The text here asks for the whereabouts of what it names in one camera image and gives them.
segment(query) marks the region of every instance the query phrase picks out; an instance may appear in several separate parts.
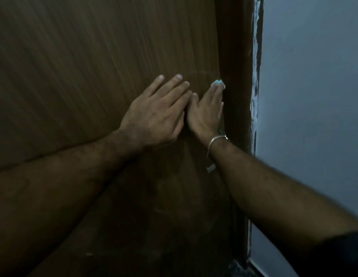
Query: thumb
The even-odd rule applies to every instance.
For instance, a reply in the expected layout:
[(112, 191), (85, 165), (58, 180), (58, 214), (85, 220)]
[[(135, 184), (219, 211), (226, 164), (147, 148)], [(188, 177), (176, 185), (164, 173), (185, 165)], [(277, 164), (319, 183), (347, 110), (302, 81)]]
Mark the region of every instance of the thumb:
[(192, 97), (191, 97), (190, 100), (189, 100), (188, 110), (190, 111), (191, 108), (196, 107), (196, 106), (198, 105), (198, 101), (199, 101), (198, 94), (194, 92), (194, 93), (192, 94)]

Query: hand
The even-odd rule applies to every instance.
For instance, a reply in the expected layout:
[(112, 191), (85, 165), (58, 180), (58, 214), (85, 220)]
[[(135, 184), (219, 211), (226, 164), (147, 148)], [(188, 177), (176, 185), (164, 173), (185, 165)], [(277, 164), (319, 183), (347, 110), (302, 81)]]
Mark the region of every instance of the hand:
[(193, 93), (188, 104), (187, 122), (189, 128), (207, 147), (211, 139), (218, 135), (217, 129), (223, 113), (224, 84), (213, 84), (200, 102), (197, 93)]
[(182, 79), (177, 74), (163, 82), (160, 75), (135, 99), (121, 121), (118, 131), (129, 139), (136, 150), (174, 142), (184, 125), (184, 109), (192, 92), (187, 90), (189, 82), (175, 87)]

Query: finger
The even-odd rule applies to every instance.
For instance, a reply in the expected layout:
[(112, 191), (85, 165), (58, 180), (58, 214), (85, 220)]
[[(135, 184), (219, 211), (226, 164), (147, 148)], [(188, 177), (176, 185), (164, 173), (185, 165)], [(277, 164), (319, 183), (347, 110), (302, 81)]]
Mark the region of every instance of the finger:
[(145, 97), (151, 97), (154, 92), (156, 91), (156, 89), (160, 86), (160, 84), (163, 82), (163, 80), (165, 79), (165, 77), (163, 75), (159, 75), (154, 81), (153, 83), (151, 83), (151, 85), (146, 88), (145, 91), (143, 91), (142, 95)]
[(183, 82), (181, 85), (179, 85), (178, 87), (171, 90), (164, 97), (164, 99), (167, 101), (168, 105), (171, 106), (172, 104), (174, 104), (176, 102), (176, 100), (178, 100), (180, 97), (182, 97), (183, 94), (189, 88), (189, 86), (190, 86), (189, 82)]
[(213, 84), (210, 86), (209, 90), (206, 91), (206, 93), (204, 94), (204, 96), (202, 97), (202, 100), (205, 102), (210, 103), (212, 100), (212, 97), (214, 96), (214, 93), (217, 89), (218, 85), (217, 84)]
[(194, 107), (198, 107), (199, 97), (197, 93), (193, 93), (189, 102), (188, 102), (188, 111), (190, 111)]
[(157, 90), (155, 96), (158, 98), (164, 97), (167, 93), (169, 93), (183, 78), (181, 74), (177, 74), (167, 83), (165, 83), (160, 89)]
[(218, 118), (219, 120), (221, 119), (221, 116), (223, 115), (223, 107), (224, 107), (224, 102), (221, 103), (219, 112), (218, 112), (218, 114), (217, 114), (217, 118)]
[(187, 106), (190, 98), (192, 97), (192, 92), (188, 90), (182, 97), (180, 97), (172, 106), (171, 109), (174, 113), (179, 116), (180, 113), (185, 109)]
[(176, 140), (181, 132), (181, 130), (183, 129), (184, 126), (184, 111), (181, 113), (181, 116), (179, 118), (179, 121), (172, 133), (172, 140)]
[(214, 96), (212, 97), (212, 103), (217, 105), (220, 104), (222, 99), (223, 99), (223, 90), (224, 90), (225, 86), (223, 83), (221, 83), (217, 90), (214, 93)]

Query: silver bangle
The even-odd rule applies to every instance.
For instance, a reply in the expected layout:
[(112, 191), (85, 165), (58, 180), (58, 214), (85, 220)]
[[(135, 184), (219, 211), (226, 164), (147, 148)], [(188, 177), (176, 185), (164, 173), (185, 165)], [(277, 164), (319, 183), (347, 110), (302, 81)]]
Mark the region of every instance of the silver bangle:
[[(214, 138), (212, 138), (211, 142), (209, 143), (209, 147), (207, 148), (207, 160), (209, 160), (210, 146), (211, 146), (212, 142), (215, 141), (218, 138), (225, 138), (226, 140), (228, 140), (228, 137), (226, 137), (226, 135), (218, 135), (218, 136), (215, 136)], [(207, 167), (207, 172), (210, 173), (215, 168), (216, 168), (216, 165), (213, 164), (210, 167)]]

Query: forearm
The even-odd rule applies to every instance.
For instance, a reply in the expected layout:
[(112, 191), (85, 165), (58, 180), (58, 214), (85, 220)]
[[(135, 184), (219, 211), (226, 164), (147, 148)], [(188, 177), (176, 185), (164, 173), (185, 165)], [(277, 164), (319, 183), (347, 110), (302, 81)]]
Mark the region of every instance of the forearm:
[(0, 172), (0, 273), (37, 261), (136, 151), (119, 130)]
[(210, 152), (240, 208), (283, 254), (303, 257), (329, 237), (358, 230), (354, 216), (231, 142), (216, 140)]

